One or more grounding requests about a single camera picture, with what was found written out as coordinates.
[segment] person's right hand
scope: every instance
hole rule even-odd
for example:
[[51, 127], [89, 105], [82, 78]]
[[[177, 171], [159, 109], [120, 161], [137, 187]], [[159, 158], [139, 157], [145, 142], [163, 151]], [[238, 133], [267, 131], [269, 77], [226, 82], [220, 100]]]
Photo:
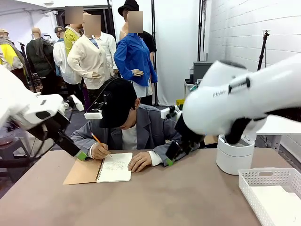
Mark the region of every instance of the person's right hand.
[[99, 79], [99, 78], [100, 78], [100, 74], [99, 73], [96, 73], [96, 72], [92, 73], [92, 79]]
[[139, 69], [133, 69], [132, 72], [134, 73], [134, 76], [141, 77], [143, 75], [143, 71], [140, 71]]
[[93, 145], [92, 147], [92, 158], [93, 159], [104, 159], [107, 155], [111, 154], [111, 152], [108, 150], [108, 146], [106, 144], [99, 144]]

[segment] notebook page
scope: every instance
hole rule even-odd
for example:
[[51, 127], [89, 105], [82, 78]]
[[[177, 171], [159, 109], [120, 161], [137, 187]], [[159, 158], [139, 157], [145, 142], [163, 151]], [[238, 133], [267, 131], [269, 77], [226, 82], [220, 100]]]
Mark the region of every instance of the notebook page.
[[97, 182], [117, 182], [129, 181], [131, 179], [131, 171], [127, 166], [130, 163], [133, 153], [111, 154], [104, 159], [104, 163]]

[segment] black t-shirt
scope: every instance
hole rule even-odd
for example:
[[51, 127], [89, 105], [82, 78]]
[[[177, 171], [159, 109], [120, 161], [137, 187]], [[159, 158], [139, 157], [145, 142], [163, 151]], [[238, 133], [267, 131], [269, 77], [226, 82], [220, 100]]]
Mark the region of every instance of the black t-shirt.
[[157, 51], [155, 41], [151, 34], [147, 33], [146, 31], [143, 31], [143, 33], [138, 33], [138, 35], [140, 38], [143, 39], [147, 48], [149, 48], [150, 53]]

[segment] dark green jacket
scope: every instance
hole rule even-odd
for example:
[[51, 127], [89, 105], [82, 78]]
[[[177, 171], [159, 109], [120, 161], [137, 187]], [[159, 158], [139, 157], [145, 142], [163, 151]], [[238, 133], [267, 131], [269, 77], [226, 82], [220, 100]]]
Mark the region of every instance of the dark green jacket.
[[55, 73], [53, 46], [43, 38], [31, 40], [26, 46], [26, 55], [32, 73], [37, 73], [40, 78]]

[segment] black hat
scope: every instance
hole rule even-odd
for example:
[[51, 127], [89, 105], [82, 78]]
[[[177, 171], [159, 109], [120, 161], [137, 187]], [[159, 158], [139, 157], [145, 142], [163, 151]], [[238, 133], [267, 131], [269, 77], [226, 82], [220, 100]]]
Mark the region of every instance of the black hat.
[[102, 107], [103, 118], [100, 120], [101, 128], [117, 128], [122, 126], [128, 118], [130, 109], [135, 109], [137, 95], [131, 82], [121, 78], [111, 78], [101, 87], [98, 102], [107, 100]]
[[135, 0], [126, 0], [123, 6], [119, 7], [118, 12], [121, 16], [123, 10], [126, 9], [128, 11], [139, 11], [139, 5]]
[[64, 32], [64, 30], [65, 29], [63, 27], [58, 26], [58, 27], [55, 28], [55, 33]]

